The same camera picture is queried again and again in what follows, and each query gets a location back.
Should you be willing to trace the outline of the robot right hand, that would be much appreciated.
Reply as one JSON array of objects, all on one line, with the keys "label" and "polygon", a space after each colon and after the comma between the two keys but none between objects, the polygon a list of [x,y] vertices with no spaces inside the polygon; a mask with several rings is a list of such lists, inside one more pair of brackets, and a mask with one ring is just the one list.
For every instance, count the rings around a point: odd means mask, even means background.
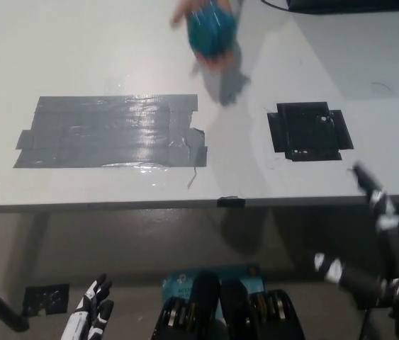
[{"label": "robot right hand", "polygon": [[390,306],[393,316],[399,317],[399,213],[391,197],[373,174],[361,163],[352,172],[359,188],[366,196],[372,214],[384,272],[372,276],[354,268],[341,259],[316,253],[314,269],[329,282],[355,294],[364,307]]}]

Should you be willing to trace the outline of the person's hand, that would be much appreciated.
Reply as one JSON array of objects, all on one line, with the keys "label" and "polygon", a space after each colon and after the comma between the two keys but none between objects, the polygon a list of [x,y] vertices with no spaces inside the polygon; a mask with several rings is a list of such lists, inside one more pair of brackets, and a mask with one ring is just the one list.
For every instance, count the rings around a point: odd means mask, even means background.
[{"label": "person's hand", "polygon": [[222,11],[229,13],[233,17],[235,27],[238,27],[241,10],[243,7],[244,0],[217,0],[217,1],[206,1],[206,0],[184,0],[179,1],[171,19],[171,25],[173,27],[180,24],[183,19],[186,19],[192,12],[198,11],[199,9],[206,7],[207,5],[214,3]]}]

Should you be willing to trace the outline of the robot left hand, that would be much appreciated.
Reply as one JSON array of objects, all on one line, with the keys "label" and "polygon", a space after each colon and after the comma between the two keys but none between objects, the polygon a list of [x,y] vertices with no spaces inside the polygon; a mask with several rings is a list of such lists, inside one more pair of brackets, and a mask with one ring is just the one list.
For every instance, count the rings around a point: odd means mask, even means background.
[{"label": "robot left hand", "polygon": [[90,285],[69,316],[61,340],[102,340],[114,307],[108,299],[111,286],[105,273]]}]

